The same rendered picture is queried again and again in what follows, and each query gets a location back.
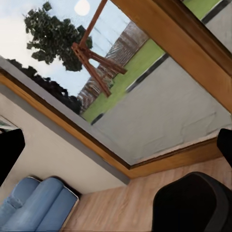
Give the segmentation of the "cauldron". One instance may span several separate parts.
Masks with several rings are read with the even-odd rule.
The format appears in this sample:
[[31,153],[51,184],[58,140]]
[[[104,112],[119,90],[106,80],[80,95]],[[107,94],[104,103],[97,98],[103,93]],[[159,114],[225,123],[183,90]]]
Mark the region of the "cauldron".
[[232,232],[232,189],[191,172],[158,190],[151,232]]

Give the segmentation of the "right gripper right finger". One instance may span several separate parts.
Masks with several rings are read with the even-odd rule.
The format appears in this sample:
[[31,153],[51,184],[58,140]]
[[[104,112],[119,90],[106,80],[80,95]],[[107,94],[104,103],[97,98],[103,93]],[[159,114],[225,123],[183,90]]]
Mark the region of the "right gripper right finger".
[[221,129],[217,138],[216,144],[232,167],[232,130],[229,129]]

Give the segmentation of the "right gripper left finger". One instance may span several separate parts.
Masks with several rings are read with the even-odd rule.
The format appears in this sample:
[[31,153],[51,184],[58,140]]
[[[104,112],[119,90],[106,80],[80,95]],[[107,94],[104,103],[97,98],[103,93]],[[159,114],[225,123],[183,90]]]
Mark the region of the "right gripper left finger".
[[25,139],[21,129],[0,134],[0,186],[24,148]]

